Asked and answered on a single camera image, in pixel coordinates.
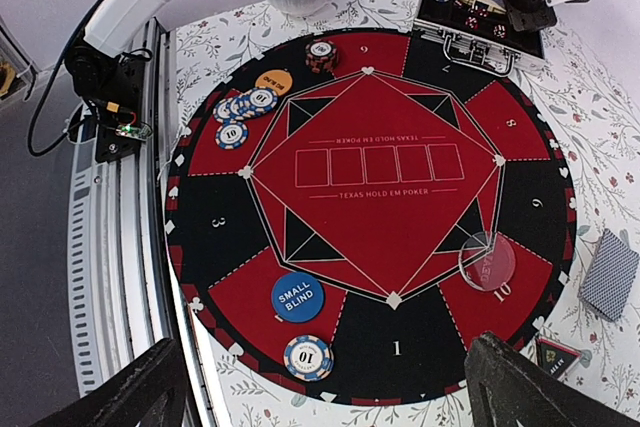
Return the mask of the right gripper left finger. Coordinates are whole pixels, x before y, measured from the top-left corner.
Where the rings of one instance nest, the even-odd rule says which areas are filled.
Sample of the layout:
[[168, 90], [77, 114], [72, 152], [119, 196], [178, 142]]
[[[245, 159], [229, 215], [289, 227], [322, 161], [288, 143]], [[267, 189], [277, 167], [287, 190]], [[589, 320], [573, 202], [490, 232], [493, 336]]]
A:
[[98, 389], [37, 426], [180, 426], [187, 394], [181, 347], [163, 338]]

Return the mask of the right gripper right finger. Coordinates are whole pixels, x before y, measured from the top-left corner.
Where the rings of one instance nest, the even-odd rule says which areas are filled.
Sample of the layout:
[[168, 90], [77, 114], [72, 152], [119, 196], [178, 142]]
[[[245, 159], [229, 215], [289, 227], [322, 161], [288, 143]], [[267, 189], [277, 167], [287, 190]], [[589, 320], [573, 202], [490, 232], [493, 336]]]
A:
[[464, 362], [475, 426], [637, 426], [638, 421], [562, 384], [491, 332]]

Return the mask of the spread blue chips pile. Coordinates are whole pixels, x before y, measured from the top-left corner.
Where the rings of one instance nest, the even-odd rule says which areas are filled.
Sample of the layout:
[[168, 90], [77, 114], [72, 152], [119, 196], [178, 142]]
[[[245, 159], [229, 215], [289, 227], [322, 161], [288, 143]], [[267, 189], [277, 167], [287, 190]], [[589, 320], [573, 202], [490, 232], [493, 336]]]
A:
[[269, 87], [254, 87], [241, 95], [216, 104], [213, 117], [221, 124], [244, 122], [271, 112], [278, 104], [277, 93]]

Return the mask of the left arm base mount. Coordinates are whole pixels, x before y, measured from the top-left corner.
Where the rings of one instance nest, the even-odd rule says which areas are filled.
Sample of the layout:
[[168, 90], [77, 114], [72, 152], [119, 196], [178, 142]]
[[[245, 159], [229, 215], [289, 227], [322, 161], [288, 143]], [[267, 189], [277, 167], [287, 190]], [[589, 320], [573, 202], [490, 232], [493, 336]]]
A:
[[66, 55], [74, 91], [98, 125], [96, 161], [128, 156], [150, 137], [151, 128], [139, 114], [145, 68], [152, 57], [150, 50], [139, 48], [111, 58], [85, 44]]

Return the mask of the single blue white chip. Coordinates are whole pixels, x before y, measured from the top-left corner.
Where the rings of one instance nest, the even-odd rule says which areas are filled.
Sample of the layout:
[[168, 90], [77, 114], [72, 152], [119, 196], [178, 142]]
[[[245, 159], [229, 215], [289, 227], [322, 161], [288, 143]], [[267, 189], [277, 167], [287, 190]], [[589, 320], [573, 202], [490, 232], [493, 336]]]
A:
[[216, 143], [224, 150], [240, 148], [249, 137], [249, 130], [245, 123], [232, 121], [224, 123], [216, 131]]

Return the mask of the red black chip stack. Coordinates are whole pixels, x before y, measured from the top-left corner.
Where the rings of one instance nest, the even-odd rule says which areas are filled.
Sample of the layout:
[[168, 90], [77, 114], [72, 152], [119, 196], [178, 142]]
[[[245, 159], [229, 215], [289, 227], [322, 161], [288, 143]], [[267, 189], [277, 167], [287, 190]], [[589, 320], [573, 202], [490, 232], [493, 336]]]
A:
[[332, 72], [338, 56], [337, 46], [328, 40], [314, 40], [305, 47], [305, 64], [313, 73]]

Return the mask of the blue white chip stack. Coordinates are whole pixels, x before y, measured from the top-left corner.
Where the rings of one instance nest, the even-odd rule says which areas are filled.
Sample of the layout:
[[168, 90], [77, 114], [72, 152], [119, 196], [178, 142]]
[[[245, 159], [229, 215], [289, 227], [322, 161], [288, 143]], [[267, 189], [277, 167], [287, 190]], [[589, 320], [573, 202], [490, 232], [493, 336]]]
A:
[[292, 339], [285, 347], [283, 360], [288, 372], [305, 382], [325, 379], [334, 366], [334, 356], [329, 345], [313, 335]]

